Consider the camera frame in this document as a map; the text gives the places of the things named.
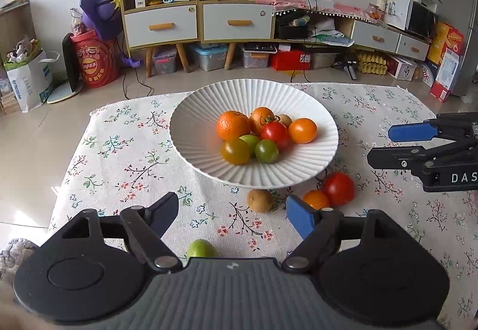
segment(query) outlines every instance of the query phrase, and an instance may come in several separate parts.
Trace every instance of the orange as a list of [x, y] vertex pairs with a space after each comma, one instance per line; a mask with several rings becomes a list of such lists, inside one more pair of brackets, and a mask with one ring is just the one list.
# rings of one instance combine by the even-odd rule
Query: orange
[[296, 144], [307, 144], [317, 135], [317, 125], [309, 118], [299, 118], [289, 125], [289, 136]]
[[274, 113], [268, 108], [257, 108], [249, 117], [250, 128], [256, 136], [260, 136], [262, 127], [268, 122], [274, 121]]
[[250, 133], [249, 119], [238, 111], [226, 111], [217, 120], [216, 130], [224, 141], [238, 139]]
[[322, 191], [312, 190], [304, 195], [302, 200], [307, 203], [310, 207], [320, 210], [324, 207], [330, 207], [330, 201]]

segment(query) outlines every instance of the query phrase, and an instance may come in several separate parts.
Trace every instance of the cabinet leg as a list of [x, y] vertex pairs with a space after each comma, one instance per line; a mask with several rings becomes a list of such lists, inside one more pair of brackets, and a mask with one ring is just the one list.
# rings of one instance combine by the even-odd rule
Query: cabinet leg
[[228, 56], [226, 57], [226, 64], [224, 65], [225, 70], [229, 70], [231, 68], [232, 58], [234, 57], [235, 51], [236, 51], [236, 43], [230, 42]]
[[176, 49], [178, 50], [179, 58], [183, 64], [183, 68], [187, 73], [190, 73], [189, 63], [187, 62], [186, 52], [184, 51], [184, 46], [181, 43], [176, 44]]
[[151, 78], [152, 56], [154, 47], [148, 47], [146, 50], [146, 77]]

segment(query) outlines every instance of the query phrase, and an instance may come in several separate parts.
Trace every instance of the green tomato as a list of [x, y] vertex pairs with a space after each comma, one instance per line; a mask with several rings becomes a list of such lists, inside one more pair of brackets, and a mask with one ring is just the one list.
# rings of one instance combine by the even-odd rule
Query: green tomato
[[249, 146], [250, 154], [253, 155], [256, 150], [256, 145], [261, 139], [253, 134], [246, 134], [245, 136], [239, 137], [241, 140], [247, 142]]
[[197, 239], [193, 241], [187, 248], [186, 257], [216, 257], [216, 249], [209, 241], [205, 239]]
[[260, 163], [272, 164], [279, 157], [279, 149], [272, 140], [261, 140], [256, 145], [256, 157]]
[[250, 150], [247, 142], [240, 139], [224, 141], [221, 155], [225, 161], [234, 165], [246, 164], [250, 159]]

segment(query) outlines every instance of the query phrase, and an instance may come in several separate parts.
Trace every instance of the white bag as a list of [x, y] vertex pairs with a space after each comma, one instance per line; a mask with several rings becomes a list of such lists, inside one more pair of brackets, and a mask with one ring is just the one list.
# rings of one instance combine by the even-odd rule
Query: white bag
[[48, 63], [54, 61], [55, 59], [47, 59], [45, 51], [41, 51], [28, 64], [7, 71], [23, 113], [41, 106], [51, 94], [52, 73]]

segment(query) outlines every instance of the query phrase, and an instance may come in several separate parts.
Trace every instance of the pink cloth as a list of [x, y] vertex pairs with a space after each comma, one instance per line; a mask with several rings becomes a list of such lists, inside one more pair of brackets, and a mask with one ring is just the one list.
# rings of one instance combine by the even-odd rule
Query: pink cloth
[[[255, 0], [257, 4], [274, 5], [274, 11], [290, 9], [312, 9], [315, 10], [315, 0]], [[343, 14], [350, 17], [358, 17], [371, 22], [372, 19], [363, 9], [348, 6], [334, 0], [317, 0], [317, 11], [331, 14]]]

